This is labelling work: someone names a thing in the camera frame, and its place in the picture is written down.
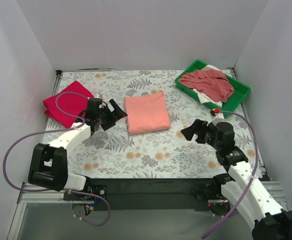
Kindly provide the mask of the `salmon pink t-shirt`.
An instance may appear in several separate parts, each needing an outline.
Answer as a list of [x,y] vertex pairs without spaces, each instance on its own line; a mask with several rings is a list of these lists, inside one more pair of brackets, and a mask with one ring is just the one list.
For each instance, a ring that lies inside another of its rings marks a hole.
[[124,106],[128,114],[127,124],[130,135],[168,130],[171,126],[163,92],[126,96]]

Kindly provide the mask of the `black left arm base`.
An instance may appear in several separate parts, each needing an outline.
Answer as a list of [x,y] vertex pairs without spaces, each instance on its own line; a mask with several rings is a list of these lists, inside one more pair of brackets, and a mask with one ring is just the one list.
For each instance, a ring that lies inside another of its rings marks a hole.
[[107,200],[107,195],[107,185],[92,184],[87,181],[83,190],[66,190],[63,200],[72,203],[71,209],[75,214],[87,217],[93,212],[108,210],[107,205],[102,200]]

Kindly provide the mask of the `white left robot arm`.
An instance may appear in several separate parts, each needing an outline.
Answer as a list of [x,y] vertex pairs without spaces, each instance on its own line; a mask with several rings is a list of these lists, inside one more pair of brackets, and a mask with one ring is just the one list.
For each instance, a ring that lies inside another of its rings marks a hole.
[[87,177],[68,171],[68,156],[99,128],[104,131],[127,117],[119,105],[111,99],[112,109],[100,98],[91,98],[85,110],[79,113],[71,128],[47,144],[34,147],[28,173],[28,182],[49,190],[75,190],[81,200],[92,195],[92,187],[86,184]]

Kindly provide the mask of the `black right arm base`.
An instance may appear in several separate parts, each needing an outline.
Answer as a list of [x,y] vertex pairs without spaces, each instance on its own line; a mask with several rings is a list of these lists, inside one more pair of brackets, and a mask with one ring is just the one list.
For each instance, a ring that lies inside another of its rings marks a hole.
[[230,201],[221,194],[221,186],[233,179],[227,174],[214,176],[208,183],[195,185],[190,191],[197,200],[208,202],[208,209],[217,216],[225,216],[231,210]]

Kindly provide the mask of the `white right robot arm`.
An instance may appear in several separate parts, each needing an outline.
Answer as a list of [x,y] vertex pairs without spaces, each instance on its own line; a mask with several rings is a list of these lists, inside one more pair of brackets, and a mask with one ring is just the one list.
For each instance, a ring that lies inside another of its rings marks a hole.
[[252,230],[255,240],[292,240],[292,210],[286,211],[254,176],[248,158],[235,144],[235,132],[228,122],[213,124],[202,120],[181,133],[190,141],[208,144],[227,174],[215,176],[212,194],[231,202]]

